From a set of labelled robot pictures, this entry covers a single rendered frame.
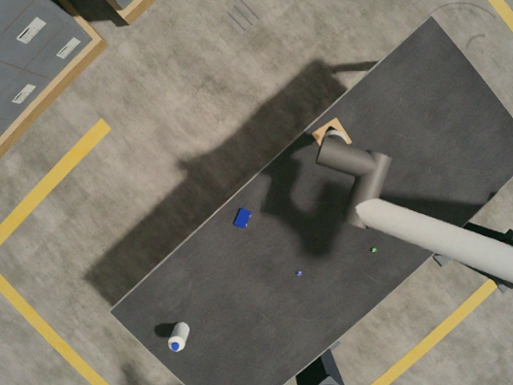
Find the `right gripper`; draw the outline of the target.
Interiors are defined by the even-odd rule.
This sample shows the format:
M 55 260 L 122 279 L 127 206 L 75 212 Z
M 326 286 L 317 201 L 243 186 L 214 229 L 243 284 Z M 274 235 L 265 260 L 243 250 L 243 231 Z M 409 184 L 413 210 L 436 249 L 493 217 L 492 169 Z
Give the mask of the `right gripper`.
M 324 139 L 325 135 L 328 136 L 329 134 L 339 134 L 339 135 L 343 136 L 347 141 L 345 134 L 343 132 L 341 132 L 340 130 L 334 128 L 331 125 L 327 128 L 327 130 L 325 131 L 325 134 L 322 138 Z

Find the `beige flat mat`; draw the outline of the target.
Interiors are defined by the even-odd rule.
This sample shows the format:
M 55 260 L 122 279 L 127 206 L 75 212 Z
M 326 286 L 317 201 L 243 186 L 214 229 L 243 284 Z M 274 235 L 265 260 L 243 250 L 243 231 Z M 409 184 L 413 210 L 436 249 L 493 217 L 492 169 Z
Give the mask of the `beige flat mat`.
M 323 135 L 325 134 L 325 131 L 327 130 L 327 128 L 330 125 L 333 126 L 336 129 L 340 130 L 341 132 L 343 132 L 345 134 L 345 136 L 347 137 L 347 140 L 348 140 L 349 144 L 352 142 L 350 140 L 350 138 L 348 137 L 347 133 L 345 132 L 345 130 L 343 129 L 343 127 L 341 126 L 340 122 L 335 118 L 332 121 L 328 122 L 327 124 L 325 124 L 324 126 L 322 126 L 321 128 L 319 128 L 318 130 L 316 130 L 315 132 L 312 133 L 313 136 L 315 137 L 315 139 L 317 140 L 317 142 L 319 143 L 319 145 L 321 144 L 321 138 L 323 137 Z

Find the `white bottle with blue cap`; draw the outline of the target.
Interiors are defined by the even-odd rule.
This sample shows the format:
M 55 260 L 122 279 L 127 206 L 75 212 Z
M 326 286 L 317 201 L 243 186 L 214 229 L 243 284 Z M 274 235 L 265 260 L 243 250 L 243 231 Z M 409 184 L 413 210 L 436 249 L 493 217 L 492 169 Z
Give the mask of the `white bottle with blue cap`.
M 168 345 L 174 351 L 180 351 L 184 348 L 185 342 L 188 337 L 189 327 L 186 323 L 176 324 L 170 338 Z M 172 344 L 172 345 L 171 345 Z

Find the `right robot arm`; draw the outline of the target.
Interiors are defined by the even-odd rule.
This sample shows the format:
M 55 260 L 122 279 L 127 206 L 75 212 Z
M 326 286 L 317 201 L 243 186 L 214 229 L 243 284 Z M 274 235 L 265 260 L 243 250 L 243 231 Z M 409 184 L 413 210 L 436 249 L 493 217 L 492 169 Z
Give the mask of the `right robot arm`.
M 513 239 L 501 242 L 379 198 L 392 160 L 339 134 L 325 135 L 316 163 L 356 176 L 341 219 L 479 268 L 513 290 Z

